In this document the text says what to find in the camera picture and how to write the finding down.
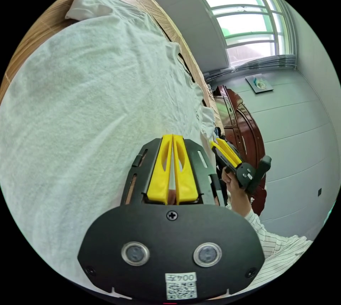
white cloth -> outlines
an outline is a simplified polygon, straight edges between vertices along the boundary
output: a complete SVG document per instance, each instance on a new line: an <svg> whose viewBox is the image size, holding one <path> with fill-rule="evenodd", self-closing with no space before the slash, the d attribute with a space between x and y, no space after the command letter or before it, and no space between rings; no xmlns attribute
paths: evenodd
<svg viewBox="0 0 341 305"><path fill-rule="evenodd" d="M83 21L25 61L0 105L0 183L41 258L104 293L77 261L86 230L119 205L143 144L177 134L207 146L214 115L179 45L148 14L120 0L74 0L67 16Z"/></svg>

screw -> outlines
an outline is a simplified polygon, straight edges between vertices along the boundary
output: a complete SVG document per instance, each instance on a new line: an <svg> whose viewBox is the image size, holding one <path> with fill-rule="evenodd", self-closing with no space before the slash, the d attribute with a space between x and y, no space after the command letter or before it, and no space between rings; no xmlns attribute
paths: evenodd
<svg viewBox="0 0 341 305"><path fill-rule="evenodd" d="M246 272L245 276L246 276L247 278L252 278L255 274L256 274L256 269L253 267L253 268L250 268L250 269Z"/></svg>
<svg viewBox="0 0 341 305"><path fill-rule="evenodd" d="M96 271L91 266L88 266L88 267L85 268L85 273L87 273L87 274L89 274L89 275L91 275L93 277L96 275Z"/></svg>
<svg viewBox="0 0 341 305"><path fill-rule="evenodd" d="M166 217L169 221L175 221L178 218L178 213L171 210L167 213Z"/></svg>

shirt sleeve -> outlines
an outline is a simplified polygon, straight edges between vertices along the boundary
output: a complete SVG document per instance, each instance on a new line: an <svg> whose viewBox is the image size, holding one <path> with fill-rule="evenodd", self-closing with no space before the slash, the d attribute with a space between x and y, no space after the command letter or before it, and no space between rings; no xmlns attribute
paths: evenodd
<svg viewBox="0 0 341 305"><path fill-rule="evenodd" d="M307 240L305 236L299 238L297 235L295 235L286 238L269 233L261 224L258 215L256 215L253 210L251 210L248 215L245 216L245 219L257 232L265 258L285 250L290 252L295 251L296 255L302 255L312 243L312 241Z"/></svg>

person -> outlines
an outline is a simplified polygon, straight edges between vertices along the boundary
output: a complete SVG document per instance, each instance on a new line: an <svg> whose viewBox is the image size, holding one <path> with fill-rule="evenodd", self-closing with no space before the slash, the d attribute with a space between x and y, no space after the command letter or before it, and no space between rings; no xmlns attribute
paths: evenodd
<svg viewBox="0 0 341 305"><path fill-rule="evenodd" d="M228 191L226 208L243 216L251 224L257 232L265 256L265 262L251 284L244 290L231 295L234 296L261 287L283 274L306 252L312 241L304 236L294 235L286 238L267 232L258 215L253 212L247 194L239 187L235 174L226 173L223 169L221 179L226 183Z"/></svg>

brown wardrobe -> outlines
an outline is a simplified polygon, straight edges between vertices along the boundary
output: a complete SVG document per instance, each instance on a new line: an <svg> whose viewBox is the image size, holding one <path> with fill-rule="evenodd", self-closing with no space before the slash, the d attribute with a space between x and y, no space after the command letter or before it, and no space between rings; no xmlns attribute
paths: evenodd
<svg viewBox="0 0 341 305"><path fill-rule="evenodd" d="M242 98L223 85L218 86L213 95L224 125L226 139L237 148L244 161L257 168L260 159L265 156L264 142ZM265 178L252 196L254 199L252 209L258 216L265 206Z"/></svg>

